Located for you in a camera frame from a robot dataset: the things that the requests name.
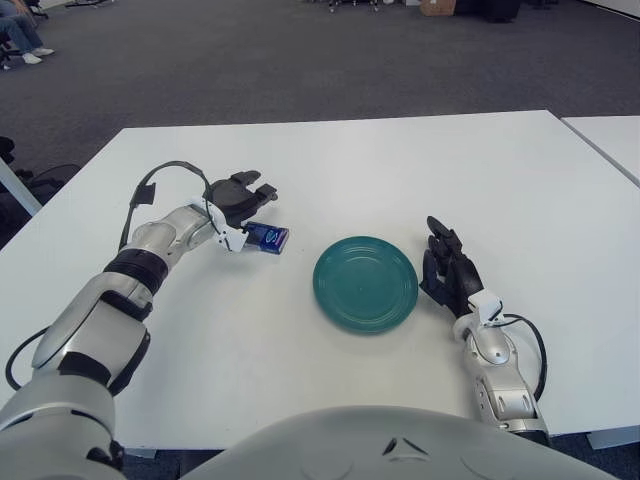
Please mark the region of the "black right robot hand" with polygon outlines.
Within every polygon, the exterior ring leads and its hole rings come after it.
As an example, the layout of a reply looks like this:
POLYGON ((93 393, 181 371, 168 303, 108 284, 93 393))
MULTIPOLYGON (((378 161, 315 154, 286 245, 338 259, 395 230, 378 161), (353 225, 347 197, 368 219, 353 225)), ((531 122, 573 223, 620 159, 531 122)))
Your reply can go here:
POLYGON ((484 285, 474 263, 463 253, 453 229, 433 216, 427 217, 430 234, 422 261, 420 289, 456 319, 471 314, 470 298, 484 285))

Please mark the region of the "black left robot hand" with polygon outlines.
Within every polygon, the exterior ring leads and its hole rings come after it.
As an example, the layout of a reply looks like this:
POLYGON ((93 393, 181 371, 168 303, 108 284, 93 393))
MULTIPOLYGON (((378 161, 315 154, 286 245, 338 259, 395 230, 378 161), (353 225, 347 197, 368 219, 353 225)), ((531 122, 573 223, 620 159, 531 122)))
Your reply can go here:
POLYGON ((190 207, 208 221, 203 233, 205 240, 212 238, 232 252, 243 249, 249 237, 243 224, 261 207, 278 199, 277 189, 268 183, 254 191, 249 189, 260 176, 256 170, 237 172, 227 179, 215 181, 201 197, 191 201, 190 207))

